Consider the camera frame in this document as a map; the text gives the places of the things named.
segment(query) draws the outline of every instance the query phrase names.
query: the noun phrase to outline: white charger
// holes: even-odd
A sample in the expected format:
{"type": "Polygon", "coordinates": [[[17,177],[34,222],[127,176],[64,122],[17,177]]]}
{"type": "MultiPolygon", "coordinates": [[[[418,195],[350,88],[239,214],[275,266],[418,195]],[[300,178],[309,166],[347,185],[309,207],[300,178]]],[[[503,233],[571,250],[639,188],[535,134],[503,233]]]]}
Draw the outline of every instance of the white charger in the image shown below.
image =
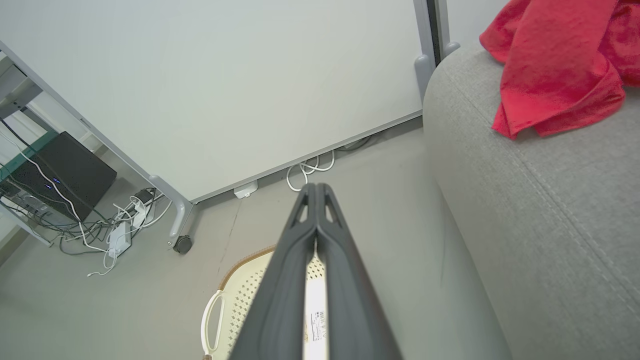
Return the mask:
{"type": "Polygon", "coordinates": [[[131,246],[131,231],[129,223],[122,222],[109,234],[109,250],[107,254],[114,259],[131,246]]]}

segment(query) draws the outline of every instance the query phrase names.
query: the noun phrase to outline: white basket handle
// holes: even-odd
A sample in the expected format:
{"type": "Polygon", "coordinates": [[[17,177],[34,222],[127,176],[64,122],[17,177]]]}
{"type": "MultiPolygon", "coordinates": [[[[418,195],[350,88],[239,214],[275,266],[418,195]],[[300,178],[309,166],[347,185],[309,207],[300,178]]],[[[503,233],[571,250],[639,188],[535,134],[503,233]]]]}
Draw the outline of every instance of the white basket handle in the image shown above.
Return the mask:
{"type": "Polygon", "coordinates": [[[212,355],[214,351],[218,348],[218,340],[220,339],[220,328],[222,327],[222,314],[225,311],[225,298],[222,296],[222,290],[216,291],[215,294],[209,299],[209,303],[207,303],[207,307],[204,308],[204,314],[202,314],[202,323],[200,324],[200,339],[202,340],[202,350],[204,350],[204,354],[212,355]],[[220,304],[220,316],[218,320],[218,330],[216,331],[216,342],[213,344],[213,348],[209,345],[209,318],[211,317],[211,310],[213,310],[213,305],[216,304],[216,301],[220,299],[222,303],[220,304]]]}

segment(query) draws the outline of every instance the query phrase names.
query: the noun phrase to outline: caster wheel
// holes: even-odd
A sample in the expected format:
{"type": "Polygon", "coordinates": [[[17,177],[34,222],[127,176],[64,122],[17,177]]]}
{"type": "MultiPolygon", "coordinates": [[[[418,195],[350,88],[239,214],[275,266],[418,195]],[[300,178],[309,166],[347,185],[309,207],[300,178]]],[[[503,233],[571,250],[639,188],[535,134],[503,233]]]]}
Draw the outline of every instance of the caster wheel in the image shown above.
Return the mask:
{"type": "Polygon", "coordinates": [[[178,254],[186,254],[191,249],[193,245],[193,240],[189,236],[179,236],[178,240],[175,241],[175,245],[173,246],[173,251],[178,254]]]}

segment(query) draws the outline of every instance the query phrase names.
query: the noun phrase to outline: sticker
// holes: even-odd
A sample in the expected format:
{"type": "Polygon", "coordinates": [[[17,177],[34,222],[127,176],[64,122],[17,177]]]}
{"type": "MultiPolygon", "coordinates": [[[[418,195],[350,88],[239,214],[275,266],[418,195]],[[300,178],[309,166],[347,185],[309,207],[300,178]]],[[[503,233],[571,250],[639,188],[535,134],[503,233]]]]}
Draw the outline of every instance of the sticker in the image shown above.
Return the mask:
{"type": "Polygon", "coordinates": [[[311,333],[313,341],[326,339],[326,317],[324,311],[311,313],[311,333]]]}

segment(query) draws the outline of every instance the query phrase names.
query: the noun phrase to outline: red cloth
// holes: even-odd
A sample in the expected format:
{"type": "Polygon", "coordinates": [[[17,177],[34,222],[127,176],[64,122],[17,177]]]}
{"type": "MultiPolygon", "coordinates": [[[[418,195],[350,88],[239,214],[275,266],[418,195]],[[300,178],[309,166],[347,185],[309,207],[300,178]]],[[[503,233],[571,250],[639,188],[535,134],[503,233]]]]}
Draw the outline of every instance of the red cloth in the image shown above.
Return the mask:
{"type": "Polygon", "coordinates": [[[591,125],[640,86],[640,4],[616,0],[511,0],[480,43],[505,63],[493,129],[515,139],[591,125]]]}

